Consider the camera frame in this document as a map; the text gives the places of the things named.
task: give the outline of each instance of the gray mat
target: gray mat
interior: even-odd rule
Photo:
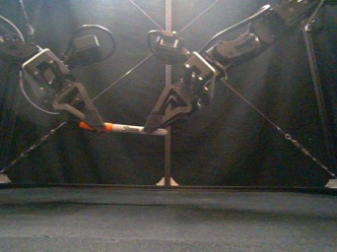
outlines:
[[[0,190],[0,251],[337,251],[337,197]]]

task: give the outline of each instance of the cable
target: cable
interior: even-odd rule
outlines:
[[[271,10],[272,10],[271,5],[265,5],[253,16],[251,16],[248,19],[245,19],[244,21],[241,21],[240,23],[237,23],[231,28],[228,28],[224,31],[221,31],[220,33],[217,33],[213,36],[213,38],[209,40],[209,42],[206,43],[206,45],[204,46],[204,48],[200,51],[200,53],[202,54],[202,53],[206,52],[208,48],[210,47],[210,45],[214,43],[214,41],[219,39],[220,36],[225,35],[228,32],[232,32],[235,29],[239,29],[240,27],[245,26],[253,20],[259,19],[263,15],[265,15]]]
[[[17,25],[9,19],[6,19],[3,16],[0,16],[0,21],[3,21],[15,30],[15,33],[19,36],[21,40],[23,42],[26,42],[23,33],[21,32],[19,28],[17,27]]]

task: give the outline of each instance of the metal pole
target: metal pole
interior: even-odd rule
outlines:
[[[173,3],[166,0],[166,30],[173,31]],[[166,86],[172,85],[173,68],[166,65]],[[165,186],[172,186],[172,126],[168,127],[168,135],[165,137]]]
[[[316,101],[317,101],[317,106],[319,106],[320,123],[321,123],[321,128],[323,128],[325,150],[330,157],[330,164],[332,167],[336,167],[336,164],[337,164],[336,153],[335,153],[336,147],[335,147],[335,142],[334,142],[332,133],[331,133],[331,126],[328,122],[328,113],[327,113],[327,106],[325,106],[325,101],[324,101],[324,91],[321,87],[320,71],[319,71],[319,65],[317,65],[317,59],[316,59],[316,53],[315,53],[313,41],[312,41],[313,21],[324,3],[325,1],[323,0],[315,13],[312,14],[311,18],[305,22],[303,34],[304,34],[304,42],[305,42],[305,48],[307,48],[307,54],[308,54],[308,62],[309,62],[309,68],[311,68],[315,94],[316,94]]]

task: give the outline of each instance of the black curtain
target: black curtain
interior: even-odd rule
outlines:
[[[18,2],[3,1],[0,14],[23,29]],[[150,55],[146,34],[165,29],[165,1],[25,2],[37,28],[37,43],[55,54],[65,51],[71,32],[79,26],[97,24],[113,31],[118,43],[114,57],[93,67],[78,68],[74,75],[108,122],[144,125],[165,87],[165,65],[153,56],[145,60]],[[253,15],[265,4],[281,2],[173,1],[173,30],[188,41],[189,50],[200,50],[216,33]],[[319,16],[315,45],[336,137],[336,7],[325,6]],[[224,40],[237,38],[244,32],[236,31]],[[108,52],[109,38],[98,31],[91,33]],[[2,62],[3,167],[62,122],[22,98],[15,123],[9,123],[17,93],[10,90],[15,91],[19,85],[18,70],[10,76],[9,69],[11,66]],[[180,66],[174,67],[174,82],[181,74]],[[330,163],[300,27],[231,71],[228,83],[312,154]],[[7,174],[18,182],[152,185],[164,177],[164,160],[162,138],[98,136],[70,122]],[[323,186],[330,179],[323,168],[225,83],[217,83],[210,106],[173,127],[173,177],[182,185],[248,186]]]

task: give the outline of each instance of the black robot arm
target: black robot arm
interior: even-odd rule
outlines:
[[[184,63],[185,74],[181,80],[165,88],[157,101],[150,116],[146,119],[145,132],[150,133],[160,127],[170,126],[177,119],[192,114],[212,102],[214,82],[227,77],[227,73],[239,64],[256,57],[284,35],[284,33],[308,17],[320,4],[336,4],[336,1],[324,0],[287,0],[272,8],[265,6],[261,11],[233,28],[248,25],[248,31],[233,41],[221,41],[214,46],[212,43],[221,32],[208,43],[201,52],[189,52],[180,48],[181,58],[188,58]],[[158,36],[162,41],[168,34]],[[165,42],[157,44],[157,54],[168,54],[173,51],[173,45],[180,44],[180,37],[172,33],[170,47]]]

